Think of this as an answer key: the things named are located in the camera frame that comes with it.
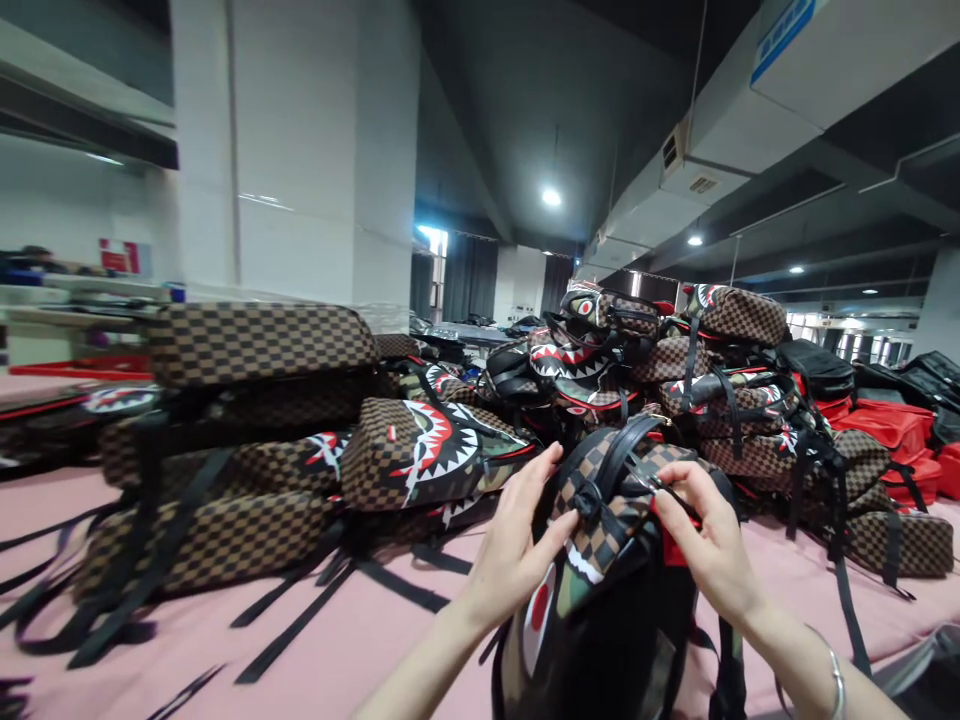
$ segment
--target air vent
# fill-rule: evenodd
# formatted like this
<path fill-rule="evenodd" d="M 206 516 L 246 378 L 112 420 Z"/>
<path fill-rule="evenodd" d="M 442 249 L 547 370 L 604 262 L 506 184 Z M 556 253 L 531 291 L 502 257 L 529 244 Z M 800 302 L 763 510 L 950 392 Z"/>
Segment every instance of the air vent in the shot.
<path fill-rule="evenodd" d="M 692 183 L 690 183 L 690 192 L 696 193 L 697 195 L 703 195 L 713 190 L 719 184 L 719 180 L 715 180 L 709 175 L 704 175 L 701 173 L 693 179 Z"/>
<path fill-rule="evenodd" d="M 667 143 L 663 146 L 663 166 L 670 167 L 673 161 L 677 159 L 677 136 L 671 133 Z"/>

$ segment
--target air duct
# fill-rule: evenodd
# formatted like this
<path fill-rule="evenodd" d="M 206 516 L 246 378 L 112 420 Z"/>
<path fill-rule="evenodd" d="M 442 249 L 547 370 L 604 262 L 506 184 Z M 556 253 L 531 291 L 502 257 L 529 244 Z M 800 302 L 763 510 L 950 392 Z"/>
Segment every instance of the air duct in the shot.
<path fill-rule="evenodd" d="M 768 0 L 577 270 L 603 278 L 960 41 L 957 0 Z"/>

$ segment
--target ceiling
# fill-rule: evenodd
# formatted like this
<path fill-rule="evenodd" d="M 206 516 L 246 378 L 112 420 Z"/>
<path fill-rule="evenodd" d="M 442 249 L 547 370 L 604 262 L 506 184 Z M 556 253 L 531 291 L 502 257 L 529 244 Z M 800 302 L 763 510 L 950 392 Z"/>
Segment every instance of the ceiling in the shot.
<path fill-rule="evenodd" d="M 689 107 L 695 68 L 701 89 L 761 5 L 704 2 L 414 0 L 417 222 L 579 256 Z M 168 0 L 5 8 L 0 132 L 177 167 Z M 733 278 L 804 311 L 916 316 L 960 234 L 958 76 L 960 45 L 629 268 Z"/>

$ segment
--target red bag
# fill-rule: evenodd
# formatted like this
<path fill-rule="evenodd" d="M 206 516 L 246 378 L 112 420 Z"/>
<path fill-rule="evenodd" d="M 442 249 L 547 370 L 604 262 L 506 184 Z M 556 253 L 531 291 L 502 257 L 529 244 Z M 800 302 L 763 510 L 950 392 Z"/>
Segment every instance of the red bag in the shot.
<path fill-rule="evenodd" d="M 906 473 L 913 479 L 924 505 L 930 506 L 937 501 L 937 492 L 940 490 L 943 468 L 933 457 L 933 450 L 921 450 L 910 462 L 901 463 Z M 901 505 L 918 507 L 914 491 L 904 480 L 899 469 L 888 470 L 883 476 L 883 484 L 887 487 L 887 494 Z"/>
<path fill-rule="evenodd" d="M 945 445 L 937 456 L 940 461 L 940 486 L 942 494 L 960 500 L 960 443 Z"/>
<path fill-rule="evenodd" d="M 890 451 L 891 460 L 908 465 L 927 446 L 933 413 L 911 405 L 861 400 L 856 410 L 830 424 L 834 430 L 862 430 Z"/>

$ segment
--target woman's right hand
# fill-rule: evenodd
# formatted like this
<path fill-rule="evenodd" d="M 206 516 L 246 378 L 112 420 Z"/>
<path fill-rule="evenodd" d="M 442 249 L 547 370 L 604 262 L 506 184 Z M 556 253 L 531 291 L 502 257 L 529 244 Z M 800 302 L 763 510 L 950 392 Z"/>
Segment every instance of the woman's right hand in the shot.
<path fill-rule="evenodd" d="M 762 610 L 767 600 L 747 558 L 736 512 L 695 462 L 672 463 L 658 476 L 703 518 L 698 532 L 680 503 L 660 490 L 656 500 L 660 522 L 683 552 L 700 591 L 720 615 L 742 631 L 747 619 Z"/>

